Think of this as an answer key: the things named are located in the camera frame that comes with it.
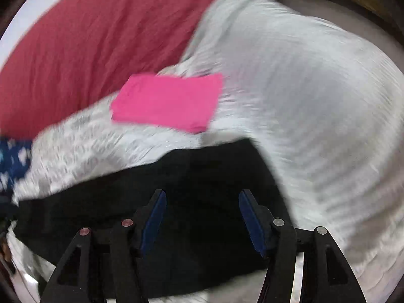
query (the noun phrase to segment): blue star-print fabric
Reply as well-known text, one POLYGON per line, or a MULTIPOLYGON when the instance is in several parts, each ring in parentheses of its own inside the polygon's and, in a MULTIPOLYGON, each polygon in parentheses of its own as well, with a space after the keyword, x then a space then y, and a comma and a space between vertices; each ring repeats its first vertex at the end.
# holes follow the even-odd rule
POLYGON ((31 164, 32 141, 0 137, 0 191, 10 190, 27 173, 31 164))

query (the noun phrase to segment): metal pin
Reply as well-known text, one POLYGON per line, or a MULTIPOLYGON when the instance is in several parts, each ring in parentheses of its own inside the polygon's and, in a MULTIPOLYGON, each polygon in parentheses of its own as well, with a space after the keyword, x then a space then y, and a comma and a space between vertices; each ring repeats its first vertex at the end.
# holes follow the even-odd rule
POLYGON ((324 228, 323 226, 319 226, 319 227, 317 228, 317 232, 318 232, 319 234, 321 234, 321 235, 325 235, 325 234, 327 233, 327 229, 324 228))
POLYGON ((281 218, 276 218, 274 219, 273 224, 277 226, 283 226, 285 224, 285 221, 283 221, 281 218))
POLYGON ((80 236, 87 236, 90 233, 90 229, 89 228, 83 228, 80 230, 79 234, 80 236))
POLYGON ((131 226, 132 224, 133 224, 133 221, 129 218, 122 221, 123 226, 131 226))

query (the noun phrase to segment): white cloth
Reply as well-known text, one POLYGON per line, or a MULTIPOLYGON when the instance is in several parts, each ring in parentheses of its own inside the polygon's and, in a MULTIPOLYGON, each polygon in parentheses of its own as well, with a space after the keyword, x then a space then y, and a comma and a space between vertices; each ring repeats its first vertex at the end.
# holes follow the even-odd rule
MULTIPOLYGON (((328 228, 368 303, 385 302, 404 270, 404 75, 370 42, 273 0, 216 0, 181 63, 164 70, 218 71, 223 95, 206 133, 119 130, 109 123, 106 99, 98 112, 80 112, 37 138, 17 197, 55 193, 175 147, 248 136, 275 171, 296 225, 328 228)), ((292 302, 301 285, 297 264, 292 302)), ((244 279, 246 287, 217 300, 234 300, 230 293, 239 290, 249 293, 240 299, 255 302, 262 282, 244 279)))

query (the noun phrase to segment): black pants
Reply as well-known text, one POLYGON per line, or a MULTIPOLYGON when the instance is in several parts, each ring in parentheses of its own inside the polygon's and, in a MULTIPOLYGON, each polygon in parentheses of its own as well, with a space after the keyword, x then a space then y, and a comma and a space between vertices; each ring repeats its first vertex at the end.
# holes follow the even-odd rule
POLYGON ((15 234, 34 253, 57 264, 83 226, 108 228, 167 194, 156 242, 138 261, 147 297, 179 295, 265 268, 238 207, 248 188, 274 216, 290 221, 275 181, 248 139, 173 150, 155 163, 75 185, 44 199, 20 202, 15 234))

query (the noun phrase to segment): red fabric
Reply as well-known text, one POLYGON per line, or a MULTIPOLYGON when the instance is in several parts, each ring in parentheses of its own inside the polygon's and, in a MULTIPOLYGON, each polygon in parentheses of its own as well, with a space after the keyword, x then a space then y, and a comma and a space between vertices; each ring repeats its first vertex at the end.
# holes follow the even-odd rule
POLYGON ((178 62, 212 1, 60 1, 0 73, 1 134, 33 138, 119 90, 131 74, 178 62))

